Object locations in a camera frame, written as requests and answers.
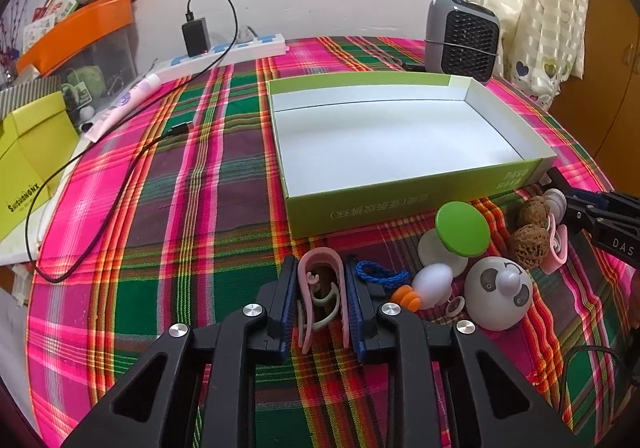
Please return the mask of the green white cardboard box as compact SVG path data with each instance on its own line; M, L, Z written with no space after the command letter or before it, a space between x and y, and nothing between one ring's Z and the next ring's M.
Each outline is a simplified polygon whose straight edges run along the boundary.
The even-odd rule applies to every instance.
M268 96L296 239L529 186L556 159L471 77L326 73L270 80Z

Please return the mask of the grey black space heater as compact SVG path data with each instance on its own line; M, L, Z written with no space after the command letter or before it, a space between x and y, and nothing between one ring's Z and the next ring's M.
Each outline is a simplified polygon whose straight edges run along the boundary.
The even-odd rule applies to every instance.
M432 0L425 27L425 70L486 84L494 71L499 36L497 15L480 4Z

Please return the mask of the pink clip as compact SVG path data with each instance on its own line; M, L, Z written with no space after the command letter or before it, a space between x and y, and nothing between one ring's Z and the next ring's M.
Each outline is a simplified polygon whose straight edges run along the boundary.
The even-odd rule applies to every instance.
M299 260L297 282L298 347L308 353L314 333L336 320L341 322L343 347L348 347L347 287L340 255L329 247L311 249Z
M556 272L564 266L567 261L567 227L565 225L557 226L555 221L551 220L549 239L548 254L540 264L540 269L546 275L551 275L553 272Z

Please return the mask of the yellow green shoe box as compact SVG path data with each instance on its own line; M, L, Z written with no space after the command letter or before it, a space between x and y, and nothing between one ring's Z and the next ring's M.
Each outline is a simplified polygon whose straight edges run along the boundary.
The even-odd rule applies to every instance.
M9 113L1 122L1 235L6 237L29 208L55 193L49 177L72 156L79 136L59 91Z

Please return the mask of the orange lid storage bin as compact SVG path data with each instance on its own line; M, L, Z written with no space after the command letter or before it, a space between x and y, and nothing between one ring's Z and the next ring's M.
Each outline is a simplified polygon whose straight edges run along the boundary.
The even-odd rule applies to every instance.
M76 54L134 22L131 0L98 0L77 10L45 33L17 60L21 74L29 65L50 75Z

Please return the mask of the white round container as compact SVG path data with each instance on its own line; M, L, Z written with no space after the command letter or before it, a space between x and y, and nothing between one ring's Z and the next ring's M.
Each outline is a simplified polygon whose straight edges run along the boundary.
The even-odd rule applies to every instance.
M549 208L549 213L554 216L555 223L560 223L566 213L567 201L564 193L556 188L544 191L544 203Z

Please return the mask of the brown walnut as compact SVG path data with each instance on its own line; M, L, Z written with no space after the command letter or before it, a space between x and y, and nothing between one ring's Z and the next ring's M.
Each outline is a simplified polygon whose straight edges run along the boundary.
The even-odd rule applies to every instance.
M538 267L548 255L549 249L549 232L541 226L530 223L510 236L510 256L526 270Z
M549 206L541 195L531 197L523 203L518 212L518 226L529 225L546 229L549 223Z

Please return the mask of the white power strip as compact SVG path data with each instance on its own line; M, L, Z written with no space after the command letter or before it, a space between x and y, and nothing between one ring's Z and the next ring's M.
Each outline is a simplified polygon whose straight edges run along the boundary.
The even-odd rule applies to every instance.
M192 76L216 62L218 65L238 64L258 59L283 56L288 52L288 43L281 34L258 36L250 41L237 42L232 48L228 44L216 44L209 52L199 56L177 56L157 63L151 70L161 82Z

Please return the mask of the white panda toy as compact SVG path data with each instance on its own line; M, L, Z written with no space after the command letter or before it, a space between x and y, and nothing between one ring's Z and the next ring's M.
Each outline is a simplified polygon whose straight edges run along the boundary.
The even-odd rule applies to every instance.
M485 330L500 332L518 324L533 298L529 273L513 260L488 256L475 263L465 278L465 308Z

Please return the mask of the white pink tube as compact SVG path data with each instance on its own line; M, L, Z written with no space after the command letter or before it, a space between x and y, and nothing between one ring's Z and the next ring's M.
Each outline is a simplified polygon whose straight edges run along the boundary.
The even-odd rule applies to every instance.
M160 78L156 74L149 74L140 79L136 85L122 93L101 117L94 122L86 132L87 139L91 142L97 142L106 134L107 130L114 128L134 108L137 108L143 101L148 100L150 96L153 96L161 85Z

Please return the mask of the green top mushroom toy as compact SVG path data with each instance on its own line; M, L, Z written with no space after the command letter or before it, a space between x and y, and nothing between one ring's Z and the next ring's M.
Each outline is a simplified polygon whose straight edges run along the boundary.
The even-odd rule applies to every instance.
M469 203L453 201L436 213L434 227L418 243L423 267L445 264L457 278L471 258L482 256L490 243L490 230L484 216Z

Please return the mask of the heart pattern curtain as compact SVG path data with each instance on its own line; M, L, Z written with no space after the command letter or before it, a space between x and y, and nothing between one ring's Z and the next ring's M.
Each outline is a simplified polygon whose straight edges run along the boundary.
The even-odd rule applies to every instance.
M570 76L585 68L589 0L518 0L504 44L504 76L548 110Z

